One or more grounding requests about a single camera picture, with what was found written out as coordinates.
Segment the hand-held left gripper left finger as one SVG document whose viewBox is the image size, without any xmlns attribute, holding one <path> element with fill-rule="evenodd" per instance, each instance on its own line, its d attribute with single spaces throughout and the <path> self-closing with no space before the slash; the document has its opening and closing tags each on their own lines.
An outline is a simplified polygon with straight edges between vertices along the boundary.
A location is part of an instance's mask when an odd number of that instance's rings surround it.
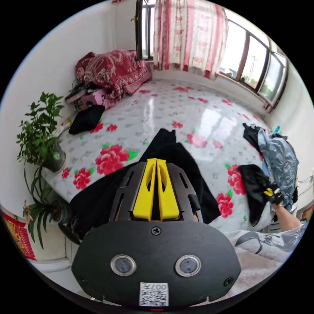
<svg viewBox="0 0 314 314">
<path fill-rule="evenodd" d="M 148 159 L 133 208 L 133 217 L 151 221 L 157 159 Z"/>
</svg>

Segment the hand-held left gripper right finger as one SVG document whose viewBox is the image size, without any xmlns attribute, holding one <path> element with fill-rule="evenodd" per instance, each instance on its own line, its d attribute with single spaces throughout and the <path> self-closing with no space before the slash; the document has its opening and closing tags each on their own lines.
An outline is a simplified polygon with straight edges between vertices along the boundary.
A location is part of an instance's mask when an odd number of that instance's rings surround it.
<svg viewBox="0 0 314 314">
<path fill-rule="evenodd" d="M 156 160 L 156 172 L 160 219 L 161 221 L 176 220 L 180 212 L 165 160 Z"/>
</svg>

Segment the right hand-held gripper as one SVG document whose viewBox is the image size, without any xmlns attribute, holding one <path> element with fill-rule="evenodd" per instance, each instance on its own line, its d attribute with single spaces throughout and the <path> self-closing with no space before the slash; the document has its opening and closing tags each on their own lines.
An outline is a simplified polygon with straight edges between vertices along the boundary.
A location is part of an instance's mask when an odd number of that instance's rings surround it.
<svg viewBox="0 0 314 314">
<path fill-rule="evenodd" d="M 270 186 L 264 192 L 271 204 L 280 204 L 283 200 L 282 192 L 278 186 Z"/>
</svg>

